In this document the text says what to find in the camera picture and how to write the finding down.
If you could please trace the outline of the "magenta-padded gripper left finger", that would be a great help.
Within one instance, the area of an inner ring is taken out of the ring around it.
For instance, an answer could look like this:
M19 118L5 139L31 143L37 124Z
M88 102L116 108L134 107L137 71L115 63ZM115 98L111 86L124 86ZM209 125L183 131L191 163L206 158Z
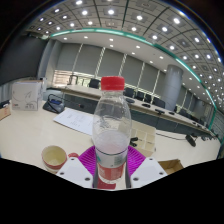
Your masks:
M81 187L93 188L96 168L95 147L92 146L79 157L70 157L57 172L57 176Z

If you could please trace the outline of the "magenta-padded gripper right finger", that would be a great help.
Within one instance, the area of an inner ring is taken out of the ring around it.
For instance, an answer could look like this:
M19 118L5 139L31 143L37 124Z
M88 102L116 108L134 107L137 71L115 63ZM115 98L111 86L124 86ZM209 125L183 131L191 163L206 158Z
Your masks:
M153 157L145 157L137 149L128 147L125 171L127 188L140 188L166 175L166 171Z

